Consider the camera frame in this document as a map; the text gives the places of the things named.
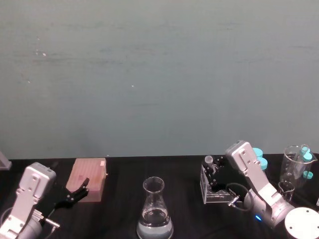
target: black tabletop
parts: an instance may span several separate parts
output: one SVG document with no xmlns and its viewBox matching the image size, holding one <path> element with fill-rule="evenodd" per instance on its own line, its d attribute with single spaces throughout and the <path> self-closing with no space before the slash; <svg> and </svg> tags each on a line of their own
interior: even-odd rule
<svg viewBox="0 0 319 239">
<path fill-rule="evenodd" d="M 267 176 L 279 180 L 283 156 L 270 154 Z M 11 207 L 15 191 L 26 166 L 38 161 L 57 174 L 57 182 L 66 185 L 75 159 L 14 160 L 11 171 L 0 172 L 0 213 Z M 137 239 L 136 225 L 145 194 L 142 182 L 158 176 L 165 182 L 163 198 L 171 216 L 173 239 L 273 239 L 285 238 L 282 230 L 272 231 L 227 204 L 204 205 L 199 186 L 203 156 L 108 158 L 107 176 L 102 201 L 78 203 L 71 209 L 57 210 L 51 219 L 61 224 L 52 239 Z M 315 164 L 313 172 L 319 172 Z M 298 190 L 293 198 L 297 206 L 316 209 L 318 177 Z M 50 230 L 45 226 L 40 238 Z"/>
</svg>

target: erlenmeyer flask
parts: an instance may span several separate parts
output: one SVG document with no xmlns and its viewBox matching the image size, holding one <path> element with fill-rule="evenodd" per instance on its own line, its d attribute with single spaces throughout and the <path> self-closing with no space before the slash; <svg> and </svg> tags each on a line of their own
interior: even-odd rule
<svg viewBox="0 0 319 239">
<path fill-rule="evenodd" d="M 146 200 L 137 226 L 139 238 L 171 238 L 173 224 L 162 196 L 164 181 L 158 177 L 150 177 L 143 182 L 143 188 L 146 191 Z"/>
</svg>

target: glass flask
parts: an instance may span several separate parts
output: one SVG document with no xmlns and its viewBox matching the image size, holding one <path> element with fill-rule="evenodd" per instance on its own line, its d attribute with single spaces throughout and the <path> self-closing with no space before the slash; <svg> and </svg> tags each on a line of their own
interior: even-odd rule
<svg viewBox="0 0 319 239">
<path fill-rule="evenodd" d="M 280 181 L 278 183 L 278 187 L 279 187 L 279 193 L 283 196 L 283 198 L 287 202 L 290 202 L 295 190 L 294 185 L 288 181 Z"/>
<path fill-rule="evenodd" d="M 292 145 L 285 148 L 284 159 L 281 167 L 280 182 L 281 190 L 293 192 L 302 187 L 307 181 L 312 163 L 317 161 L 307 145 Z"/>
<path fill-rule="evenodd" d="M 143 182 L 146 200 L 137 226 L 140 239 L 169 239 L 173 235 L 173 224 L 163 200 L 164 181 L 150 177 Z"/>
</svg>

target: gray-green wall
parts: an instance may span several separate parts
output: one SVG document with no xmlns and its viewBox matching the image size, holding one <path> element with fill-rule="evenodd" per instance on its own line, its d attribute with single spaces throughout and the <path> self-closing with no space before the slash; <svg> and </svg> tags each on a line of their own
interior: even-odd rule
<svg viewBox="0 0 319 239">
<path fill-rule="evenodd" d="M 0 2 L 8 158 L 319 149 L 319 1 Z"/>
</svg>

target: cable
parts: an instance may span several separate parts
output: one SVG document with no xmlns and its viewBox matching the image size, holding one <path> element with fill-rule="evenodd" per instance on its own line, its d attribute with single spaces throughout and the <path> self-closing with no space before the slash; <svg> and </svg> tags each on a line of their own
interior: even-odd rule
<svg viewBox="0 0 319 239">
<path fill-rule="evenodd" d="M 56 227 L 52 227 L 52 230 L 49 235 L 47 235 L 44 239 L 48 239 L 54 232 L 55 232 Z"/>
<path fill-rule="evenodd" d="M 49 218 L 55 211 L 55 208 L 53 208 L 53 210 L 50 212 L 50 214 L 47 216 L 47 218 Z"/>
<path fill-rule="evenodd" d="M 228 183 L 225 187 L 227 191 L 228 191 L 229 186 L 231 186 L 231 185 L 235 185 L 235 186 L 238 186 L 238 187 L 244 189 L 248 193 L 248 195 L 250 197 L 250 202 L 251 202 L 249 208 L 239 208 L 237 206 L 235 206 L 234 208 L 236 208 L 240 211 L 243 211 L 243 212 L 248 212 L 248 211 L 252 210 L 254 207 L 254 198 L 253 198 L 253 195 L 251 195 L 251 193 L 249 192 L 249 190 L 244 185 L 241 185 L 240 183 Z"/>
<path fill-rule="evenodd" d="M 12 208 L 13 208 L 13 207 L 10 207 L 10 208 L 6 209 L 6 210 L 2 213 L 1 218 L 0 218 L 0 226 L 1 226 L 2 223 L 3 223 L 5 214 L 6 214 L 8 211 L 10 211 Z"/>
</svg>

